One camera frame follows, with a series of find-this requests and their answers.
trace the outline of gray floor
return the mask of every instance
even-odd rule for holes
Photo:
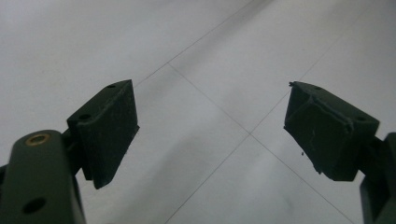
[[[0,165],[105,85],[134,82],[141,130],[117,176],[78,174],[88,223],[362,223],[283,130],[289,81],[396,131],[393,0],[0,2]]]

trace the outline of white floor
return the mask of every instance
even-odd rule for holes
[[[0,165],[12,144],[132,79],[141,127],[88,223],[362,223],[352,183],[283,130],[289,81],[396,131],[394,0],[0,1]]]

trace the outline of brass screw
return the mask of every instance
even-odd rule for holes
[[[26,146],[35,147],[46,143],[50,139],[50,135],[48,133],[38,133],[28,138],[25,142]]]

